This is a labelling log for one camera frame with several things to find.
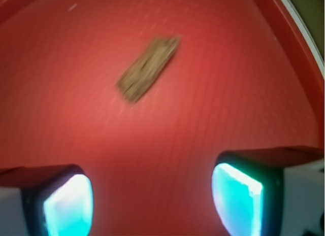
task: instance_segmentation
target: glowing cyan light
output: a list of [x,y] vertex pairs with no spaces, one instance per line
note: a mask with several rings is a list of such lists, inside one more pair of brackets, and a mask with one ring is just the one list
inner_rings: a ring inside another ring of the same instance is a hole
[[263,185],[227,163],[212,175],[214,205],[231,235],[261,235]]
[[90,180],[72,176],[44,201],[43,209],[49,235],[88,235],[93,215]]

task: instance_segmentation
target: light housing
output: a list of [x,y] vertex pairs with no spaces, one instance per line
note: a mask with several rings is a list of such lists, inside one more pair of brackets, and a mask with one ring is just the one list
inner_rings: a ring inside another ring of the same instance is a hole
[[[6,195],[2,201],[1,193]],[[6,206],[15,193],[19,199]],[[0,170],[0,218],[8,213],[16,222],[0,221],[0,235],[88,235],[93,217],[90,179],[77,165]],[[23,221],[20,231],[18,219]]]
[[[319,220],[324,207],[324,179],[317,167],[323,169],[323,164],[323,150],[308,147],[221,153],[212,173],[212,195],[229,234],[323,232]],[[300,204],[308,205],[310,212],[300,210]]]

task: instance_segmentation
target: red surface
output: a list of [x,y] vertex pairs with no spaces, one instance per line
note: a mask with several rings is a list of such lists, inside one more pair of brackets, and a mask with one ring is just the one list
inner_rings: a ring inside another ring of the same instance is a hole
[[[0,24],[1,166],[79,164],[94,188],[93,235],[225,235],[210,189],[221,151],[323,146],[323,79],[307,46],[288,51],[266,2],[24,7]],[[180,35],[180,47],[131,106],[115,84],[159,35]]]

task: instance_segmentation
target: red plastic enclosure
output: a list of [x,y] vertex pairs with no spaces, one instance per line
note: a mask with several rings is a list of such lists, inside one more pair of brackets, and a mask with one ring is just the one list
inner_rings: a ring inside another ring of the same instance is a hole
[[[156,36],[179,49],[130,105],[116,82]],[[218,154],[323,148],[323,128],[323,77],[280,0],[0,0],[0,167],[80,165],[92,235],[225,235]]]

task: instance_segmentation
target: white plastic edge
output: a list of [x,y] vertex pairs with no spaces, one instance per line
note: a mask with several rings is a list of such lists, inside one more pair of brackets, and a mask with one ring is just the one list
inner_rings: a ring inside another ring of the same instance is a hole
[[283,5],[286,7],[286,9],[288,10],[288,12],[290,13],[291,17],[293,18],[293,20],[295,21],[296,25],[298,26],[301,34],[303,35],[311,53],[313,54],[316,63],[318,65],[318,68],[321,72],[321,75],[324,78],[324,61],[323,58],[321,57],[321,54],[314,42],[313,37],[311,36],[307,26],[305,25],[303,19],[300,17],[299,13],[297,12],[297,10],[295,9],[294,5],[292,4],[292,2],[290,0],[281,0]]
[[0,187],[0,235],[29,235],[19,188]]
[[324,159],[284,169],[282,236],[303,235],[306,230],[323,235]]

